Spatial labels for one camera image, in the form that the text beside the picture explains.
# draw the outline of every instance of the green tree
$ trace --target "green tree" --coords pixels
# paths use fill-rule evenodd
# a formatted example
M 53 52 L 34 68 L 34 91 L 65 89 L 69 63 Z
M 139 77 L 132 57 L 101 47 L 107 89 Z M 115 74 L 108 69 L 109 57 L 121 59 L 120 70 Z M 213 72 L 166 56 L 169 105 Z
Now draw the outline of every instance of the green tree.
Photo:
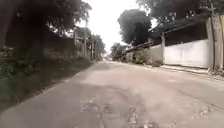
M 122 54 L 125 52 L 127 46 L 121 45 L 120 43 L 115 43 L 111 47 L 111 57 L 114 61 L 120 60 L 122 57 Z
M 215 12 L 223 12 L 222 0 L 137 0 L 137 3 L 151 10 L 151 16 L 158 20 L 159 24 L 173 22 L 201 13 L 211 13 L 211 4 Z
M 28 47 L 33 41 L 33 44 L 42 44 L 45 31 L 52 28 L 58 35 L 64 36 L 75 28 L 75 23 L 88 21 L 88 11 L 91 9 L 90 5 L 82 0 L 20 0 L 20 3 L 13 7 L 11 14 L 7 14 L 12 15 L 8 28 L 21 28 L 21 33 L 25 33 L 21 38 L 30 42 L 25 45 Z
M 120 15 L 118 22 L 125 43 L 137 46 L 148 40 L 151 18 L 146 12 L 137 9 L 126 10 Z
M 105 44 L 99 35 L 93 35 L 93 39 L 95 42 L 95 55 L 96 59 L 102 59 L 102 54 L 106 53 L 105 51 Z

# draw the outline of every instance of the roadside grass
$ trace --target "roadside grass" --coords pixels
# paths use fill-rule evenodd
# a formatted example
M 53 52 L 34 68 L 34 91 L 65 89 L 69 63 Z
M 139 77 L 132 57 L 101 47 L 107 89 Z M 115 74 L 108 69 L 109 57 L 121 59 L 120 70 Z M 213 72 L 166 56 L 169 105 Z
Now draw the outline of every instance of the roadside grass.
M 32 75 L 0 79 L 0 112 L 74 76 L 90 65 L 91 62 L 83 58 L 60 64 L 51 62 Z

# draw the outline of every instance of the road surface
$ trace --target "road surface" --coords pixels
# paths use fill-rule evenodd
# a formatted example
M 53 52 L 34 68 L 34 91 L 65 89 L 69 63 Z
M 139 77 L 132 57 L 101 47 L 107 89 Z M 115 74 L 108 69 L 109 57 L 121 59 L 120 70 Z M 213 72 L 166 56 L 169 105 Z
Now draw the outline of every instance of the road surface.
M 99 62 L 6 110 L 0 128 L 224 128 L 224 82 Z

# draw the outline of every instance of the white wall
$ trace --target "white wall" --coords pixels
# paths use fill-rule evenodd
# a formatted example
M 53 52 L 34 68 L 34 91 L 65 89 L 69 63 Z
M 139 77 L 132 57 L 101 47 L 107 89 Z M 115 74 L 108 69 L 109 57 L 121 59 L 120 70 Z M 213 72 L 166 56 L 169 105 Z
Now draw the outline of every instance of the white wall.
M 151 61 L 163 60 L 162 59 L 162 45 L 155 45 L 151 47 Z
M 199 40 L 166 47 L 165 64 L 208 68 L 208 40 Z

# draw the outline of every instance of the white gate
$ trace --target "white gate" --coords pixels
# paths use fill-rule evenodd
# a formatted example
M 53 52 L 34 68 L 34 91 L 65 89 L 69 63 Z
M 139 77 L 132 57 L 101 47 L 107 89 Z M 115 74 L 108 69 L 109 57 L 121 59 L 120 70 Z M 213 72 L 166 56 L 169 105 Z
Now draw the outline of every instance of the white gate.
M 165 64 L 208 68 L 208 42 L 206 39 L 166 47 Z

